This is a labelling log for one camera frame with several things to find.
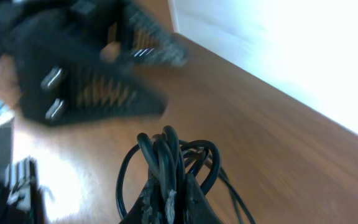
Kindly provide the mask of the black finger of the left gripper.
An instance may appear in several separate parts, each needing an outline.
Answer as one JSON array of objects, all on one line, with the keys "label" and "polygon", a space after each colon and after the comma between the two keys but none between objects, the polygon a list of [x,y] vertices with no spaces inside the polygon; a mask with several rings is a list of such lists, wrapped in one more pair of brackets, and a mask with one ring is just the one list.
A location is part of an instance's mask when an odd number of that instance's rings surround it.
[{"label": "black finger of the left gripper", "polygon": [[128,28],[125,39],[129,42],[124,53],[129,60],[137,64],[175,67],[186,64],[184,46],[140,5],[125,1],[123,16]]}]

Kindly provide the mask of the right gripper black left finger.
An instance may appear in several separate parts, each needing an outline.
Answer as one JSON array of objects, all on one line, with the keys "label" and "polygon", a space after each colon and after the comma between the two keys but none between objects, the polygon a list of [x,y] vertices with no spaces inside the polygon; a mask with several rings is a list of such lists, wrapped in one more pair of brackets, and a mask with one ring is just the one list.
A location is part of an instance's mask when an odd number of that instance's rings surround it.
[{"label": "right gripper black left finger", "polygon": [[119,214],[120,224],[152,224],[179,221],[177,202],[177,175],[175,171],[160,170],[158,176],[149,174],[139,197],[133,207],[127,211],[123,202],[124,173],[119,173]]}]

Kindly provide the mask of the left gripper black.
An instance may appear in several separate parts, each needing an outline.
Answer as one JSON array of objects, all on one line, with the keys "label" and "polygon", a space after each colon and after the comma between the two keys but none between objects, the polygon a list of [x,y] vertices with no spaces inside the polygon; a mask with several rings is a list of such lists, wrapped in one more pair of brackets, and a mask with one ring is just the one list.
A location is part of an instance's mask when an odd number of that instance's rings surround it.
[{"label": "left gripper black", "polygon": [[0,58],[14,59],[26,119],[67,124],[160,116],[166,98],[102,61],[123,1],[0,1]]}]

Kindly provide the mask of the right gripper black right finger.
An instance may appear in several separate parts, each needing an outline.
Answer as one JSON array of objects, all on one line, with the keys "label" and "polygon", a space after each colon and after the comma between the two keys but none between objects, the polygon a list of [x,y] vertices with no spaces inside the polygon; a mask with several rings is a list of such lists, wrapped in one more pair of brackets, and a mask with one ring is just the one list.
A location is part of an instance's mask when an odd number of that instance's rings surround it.
[{"label": "right gripper black right finger", "polygon": [[193,174],[186,175],[185,223],[223,224],[213,212]]}]

